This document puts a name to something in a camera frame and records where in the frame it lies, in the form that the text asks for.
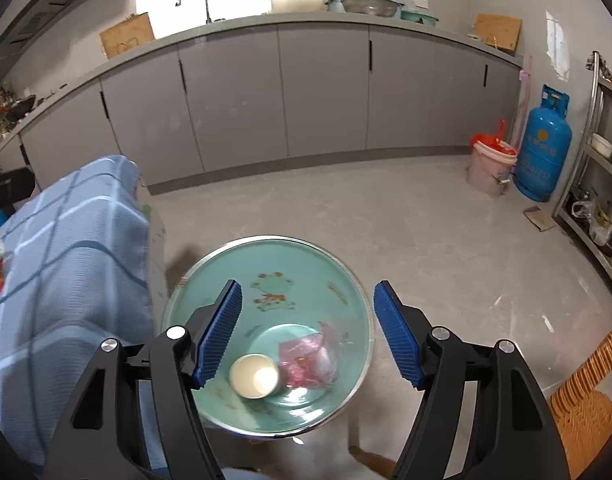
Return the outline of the white paper cup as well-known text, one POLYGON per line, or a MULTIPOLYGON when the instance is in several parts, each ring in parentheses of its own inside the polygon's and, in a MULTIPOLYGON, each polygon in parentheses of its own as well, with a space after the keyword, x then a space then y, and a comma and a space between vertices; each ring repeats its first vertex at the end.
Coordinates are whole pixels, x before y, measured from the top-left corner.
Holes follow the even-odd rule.
POLYGON ((280 371, 274 360, 264 354, 240 356, 229 370, 231 388, 248 400, 259 400, 274 394, 280 385, 280 371))

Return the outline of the pink plastic bag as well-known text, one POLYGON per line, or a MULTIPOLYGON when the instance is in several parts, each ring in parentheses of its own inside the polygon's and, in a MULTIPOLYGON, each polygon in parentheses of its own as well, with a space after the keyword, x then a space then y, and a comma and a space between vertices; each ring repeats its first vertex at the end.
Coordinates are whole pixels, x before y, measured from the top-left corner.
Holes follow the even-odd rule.
POLYGON ((289 389, 328 389, 338 374, 339 333, 327 323, 317 332, 279 344, 279 367, 289 389))

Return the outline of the grey kitchen cabinets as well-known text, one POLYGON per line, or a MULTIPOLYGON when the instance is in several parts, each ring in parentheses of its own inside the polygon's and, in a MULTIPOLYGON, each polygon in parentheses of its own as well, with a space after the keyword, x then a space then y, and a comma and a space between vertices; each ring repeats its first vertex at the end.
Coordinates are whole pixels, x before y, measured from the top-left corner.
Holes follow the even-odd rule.
POLYGON ((269 14, 116 56, 33 110, 0 168, 40 188, 120 154, 149 189, 352 160, 462 153, 511 122, 518 58, 444 30, 358 14, 269 14))

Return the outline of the pink trash bucket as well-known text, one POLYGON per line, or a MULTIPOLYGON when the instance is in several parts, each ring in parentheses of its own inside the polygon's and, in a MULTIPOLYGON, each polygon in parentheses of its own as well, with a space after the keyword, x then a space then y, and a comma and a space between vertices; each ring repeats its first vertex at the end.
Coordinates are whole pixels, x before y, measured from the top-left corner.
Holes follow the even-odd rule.
POLYGON ((506 122, 499 120, 495 134, 475 133, 470 139, 470 166, 466 182, 476 190, 497 198, 511 182, 518 151, 504 140, 506 122))

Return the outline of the wicker chair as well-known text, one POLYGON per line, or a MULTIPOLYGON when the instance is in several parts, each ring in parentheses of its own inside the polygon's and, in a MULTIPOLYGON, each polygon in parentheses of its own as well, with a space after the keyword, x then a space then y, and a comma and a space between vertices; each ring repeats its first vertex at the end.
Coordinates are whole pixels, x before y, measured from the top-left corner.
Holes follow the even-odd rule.
MULTIPOLYGON (((596 388, 611 370, 612 330, 552 396, 545 396, 565 450, 567 479, 583 474, 612 478, 612 399, 596 388)), ((356 444, 349 451, 376 474, 396 479, 393 473, 398 460, 387 460, 356 444)))

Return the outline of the black wok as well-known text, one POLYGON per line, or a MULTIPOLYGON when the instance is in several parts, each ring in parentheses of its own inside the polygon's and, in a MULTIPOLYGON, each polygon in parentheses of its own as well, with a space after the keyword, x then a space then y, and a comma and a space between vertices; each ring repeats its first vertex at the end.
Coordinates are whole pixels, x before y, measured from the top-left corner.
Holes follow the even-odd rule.
POLYGON ((33 110, 35 103, 36 96, 34 94, 18 99, 7 109, 4 118, 9 124, 17 124, 33 110))

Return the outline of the blue plaid tablecloth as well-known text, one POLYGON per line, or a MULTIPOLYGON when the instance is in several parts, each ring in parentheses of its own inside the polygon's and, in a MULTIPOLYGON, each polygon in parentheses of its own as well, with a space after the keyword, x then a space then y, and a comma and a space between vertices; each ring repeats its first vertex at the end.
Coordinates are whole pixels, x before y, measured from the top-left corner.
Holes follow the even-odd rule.
POLYGON ((26 202, 0 229, 0 430, 41 471, 65 404, 100 343, 153 335, 149 221, 139 174, 108 155, 26 202))

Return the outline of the range hood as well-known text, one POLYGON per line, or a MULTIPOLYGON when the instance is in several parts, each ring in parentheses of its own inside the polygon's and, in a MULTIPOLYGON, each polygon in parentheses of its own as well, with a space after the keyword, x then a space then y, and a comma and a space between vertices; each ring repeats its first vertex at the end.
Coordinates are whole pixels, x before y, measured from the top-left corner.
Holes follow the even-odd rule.
POLYGON ((22 52, 74 0, 30 0, 0 35, 0 58, 22 52))

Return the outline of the wooden cutting board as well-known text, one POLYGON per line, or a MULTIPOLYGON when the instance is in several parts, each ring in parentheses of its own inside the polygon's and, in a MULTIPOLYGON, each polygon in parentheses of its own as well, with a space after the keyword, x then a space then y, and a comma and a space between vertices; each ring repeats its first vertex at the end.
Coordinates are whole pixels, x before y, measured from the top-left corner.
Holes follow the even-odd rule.
POLYGON ((499 14, 479 13, 474 24, 474 34, 484 44, 510 53, 516 52, 521 30, 520 18, 499 14))
POLYGON ((100 32, 107 58, 115 58, 155 39, 149 14, 130 14, 126 20, 100 32))

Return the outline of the teal enamel basin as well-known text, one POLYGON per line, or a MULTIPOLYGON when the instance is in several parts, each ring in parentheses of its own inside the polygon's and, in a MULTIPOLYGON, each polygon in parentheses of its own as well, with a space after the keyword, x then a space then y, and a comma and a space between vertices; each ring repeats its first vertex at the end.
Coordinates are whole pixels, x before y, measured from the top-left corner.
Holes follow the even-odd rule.
POLYGON ((341 260, 297 238, 260 235, 233 240, 195 263, 171 293, 161 328, 180 325, 209 306, 226 281, 237 281, 243 302, 214 378, 194 401, 207 422, 241 436, 270 439, 304 434, 334 418, 361 386, 371 362, 371 302, 341 260), (278 390, 259 400, 230 386, 229 370, 245 354, 269 356, 279 367, 279 344, 317 332, 320 323, 339 333, 338 374, 328 389, 278 390))

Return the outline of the metal shelf rack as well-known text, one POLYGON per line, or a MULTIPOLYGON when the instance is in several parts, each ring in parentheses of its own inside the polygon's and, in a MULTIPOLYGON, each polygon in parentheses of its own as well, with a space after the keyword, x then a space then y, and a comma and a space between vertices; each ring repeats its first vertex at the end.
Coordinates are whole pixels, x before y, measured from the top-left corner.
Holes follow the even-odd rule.
POLYGON ((575 219, 568 208, 575 192, 588 191, 602 206, 612 203, 612 156, 606 158, 591 146, 591 134, 599 133, 612 141, 612 82, 603 77, 604 63, 600 52, 594 51, 586 61, 592 72, 591 92, 586 122, 584 123, 577 154, 564 186, 564 193, 557 201, 553 218, 572 236, 591 260, 612 284, 612 256, 591 240, 589 229, 575 219))

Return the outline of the blue gas cylinder right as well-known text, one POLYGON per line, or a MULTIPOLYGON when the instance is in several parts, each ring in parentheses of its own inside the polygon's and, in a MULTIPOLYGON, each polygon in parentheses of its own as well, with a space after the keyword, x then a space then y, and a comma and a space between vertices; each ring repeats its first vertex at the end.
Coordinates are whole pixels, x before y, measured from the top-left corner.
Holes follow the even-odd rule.
POLYGON ((514 183, 522 194, 538 203, 550 200, 571 142, 567 122, 569 96, 547 84, 541 103, 530 110, 514 170, 514 183))

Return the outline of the wooden cutting board right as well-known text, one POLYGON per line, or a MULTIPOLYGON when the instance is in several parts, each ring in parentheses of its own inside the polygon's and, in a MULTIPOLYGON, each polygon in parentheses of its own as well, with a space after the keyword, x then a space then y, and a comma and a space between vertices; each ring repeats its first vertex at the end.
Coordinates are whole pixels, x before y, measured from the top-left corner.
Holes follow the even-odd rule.
POLYGON ((479 13, 474 24, 474 34, 484 44, 510 53, 516 52, 521 30, 520 18, 499 14, 479 13))

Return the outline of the steel bowl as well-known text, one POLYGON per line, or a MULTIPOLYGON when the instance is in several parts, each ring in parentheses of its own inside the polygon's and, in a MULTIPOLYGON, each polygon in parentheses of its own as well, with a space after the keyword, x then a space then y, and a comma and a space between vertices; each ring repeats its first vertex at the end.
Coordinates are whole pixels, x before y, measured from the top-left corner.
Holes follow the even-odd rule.
POLYGON ((341 0, 346 13, 356 13, 393 18, 400 11, 400 4, 393 0, 341 0))

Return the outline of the small teal basket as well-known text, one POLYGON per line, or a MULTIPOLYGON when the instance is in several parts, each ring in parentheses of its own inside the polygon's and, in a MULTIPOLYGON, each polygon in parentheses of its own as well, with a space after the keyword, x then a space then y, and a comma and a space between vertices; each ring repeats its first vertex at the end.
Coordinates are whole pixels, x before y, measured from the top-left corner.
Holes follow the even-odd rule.
POLYGON ((401 10, 400 18, 411 23, 422 24, 431 27, 435 27, 439 22, 438 18, 435 18, 435 16, 432 16, 431 14, 415 12, 406 9, 401 10))

